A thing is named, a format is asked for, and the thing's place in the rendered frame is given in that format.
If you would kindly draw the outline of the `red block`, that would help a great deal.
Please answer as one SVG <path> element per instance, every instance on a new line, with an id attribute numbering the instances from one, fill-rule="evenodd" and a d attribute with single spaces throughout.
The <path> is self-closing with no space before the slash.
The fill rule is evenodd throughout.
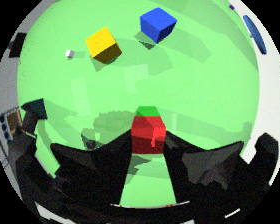
<path id="1" fill-rule="evenodd" d="M 161 116 L 133 117 L 131 145 L 133 155 L 161 155 L 164 152 L 165 127 Z"/>

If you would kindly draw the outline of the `yellow block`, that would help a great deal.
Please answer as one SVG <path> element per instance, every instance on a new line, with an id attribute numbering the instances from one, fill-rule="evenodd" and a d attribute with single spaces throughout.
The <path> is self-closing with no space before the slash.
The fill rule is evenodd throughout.
<path id="1" fill-rule="evenodd" d="M 109 32 L 108 27 L 100 28 L 96 34 L 88 37 L 85 43 L 88 45 L 92 59 L 97 59 L 97 61 L 103 64 L 121 53 L 120 47 L 117 45 L 115 37 Z"/>

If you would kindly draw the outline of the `blue block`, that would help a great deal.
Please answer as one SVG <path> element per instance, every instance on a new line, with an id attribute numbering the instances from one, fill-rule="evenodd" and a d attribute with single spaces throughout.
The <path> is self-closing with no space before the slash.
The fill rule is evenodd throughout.
<path id="1" fill-rule="evenodd" d="M 156 43 L 159 43 L 165 36 L 171 35 L 175 24 L 177 24 L 177 19 L 161 10 L 160 7 L 149 10 L 147 14 L 140 16 L 140 31 L 143 31 Z"/>

